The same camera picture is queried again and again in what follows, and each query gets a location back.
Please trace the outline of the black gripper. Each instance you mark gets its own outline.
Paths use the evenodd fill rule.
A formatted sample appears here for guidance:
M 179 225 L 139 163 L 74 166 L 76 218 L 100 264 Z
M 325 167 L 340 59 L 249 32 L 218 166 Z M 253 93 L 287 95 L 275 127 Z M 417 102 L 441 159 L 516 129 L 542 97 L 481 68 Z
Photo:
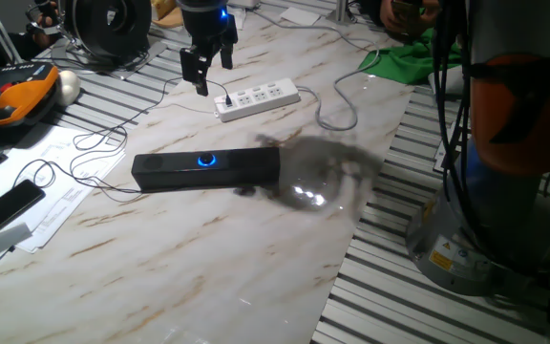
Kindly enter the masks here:
M 236 20 L 226 0 L 179 0 L 184 28 L 191 36 L 191 47 L 180 50 L 182 78 L 192 83 L 198 95 L 208 95 L 201 57 L 220 53 L 222 67 L 233 69 L 233 47 L 238 42 Z

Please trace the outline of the bare human hand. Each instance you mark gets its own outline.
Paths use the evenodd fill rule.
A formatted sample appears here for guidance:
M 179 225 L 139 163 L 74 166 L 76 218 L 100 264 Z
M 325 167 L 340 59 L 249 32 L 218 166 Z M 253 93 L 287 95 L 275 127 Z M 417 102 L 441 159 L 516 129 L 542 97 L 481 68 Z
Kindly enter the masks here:
M 56 1 L 51 1 L 48 9 L 45 7 L 40 9 L 37 23 L 41 28 L 50 28 L 58 24 L 58 5 Z M 39 32 L 33 38 L 41 49 L 46 49 L 58 39 L 58 35 Z
M 419 36 L 435 25 L 440 10 L 437 0 L 383 0 L 380 19 L 389 32 Z

